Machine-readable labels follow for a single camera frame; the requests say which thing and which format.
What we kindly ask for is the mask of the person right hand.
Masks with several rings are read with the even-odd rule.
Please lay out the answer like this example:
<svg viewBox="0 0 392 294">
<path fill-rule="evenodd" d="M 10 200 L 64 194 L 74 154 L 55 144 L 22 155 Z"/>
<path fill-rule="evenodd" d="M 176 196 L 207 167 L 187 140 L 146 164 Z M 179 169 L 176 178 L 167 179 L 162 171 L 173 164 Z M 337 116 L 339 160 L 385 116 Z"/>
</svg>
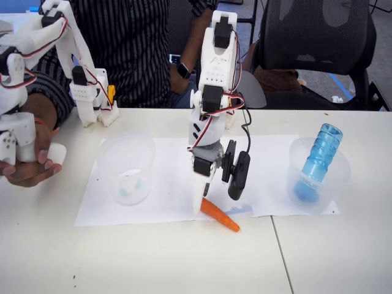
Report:
<svg viewBox="0 0 392 294">
<path fill-rule="evenodd" d="M 54 164 L 48 158 L 55 119 L 41 118 L 45 124 L 36 123 L 35 162 L 16 162 L 10 165 L 1 162 L 1 176 L 5 176 L 9 183 L 21 187 L 34 187 L 51 178 L 62 170 L 61 164 Z"/>
</svg>

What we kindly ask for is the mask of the person left hand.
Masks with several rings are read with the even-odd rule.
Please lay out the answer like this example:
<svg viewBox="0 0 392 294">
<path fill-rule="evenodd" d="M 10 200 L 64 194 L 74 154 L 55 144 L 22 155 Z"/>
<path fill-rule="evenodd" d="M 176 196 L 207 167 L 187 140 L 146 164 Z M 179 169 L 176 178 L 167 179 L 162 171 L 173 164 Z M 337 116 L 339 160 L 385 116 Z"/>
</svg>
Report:
<svg viewBox="0 0 392 294">
<path fill-rule="evenodd" d="M 194 64 L 190 62 L 181 62 L 177 66 L 170 66 L 170 89 L 176 94 L 182 94 L 189 86 L 190 74 L 194 68 Z"/>
</svg>

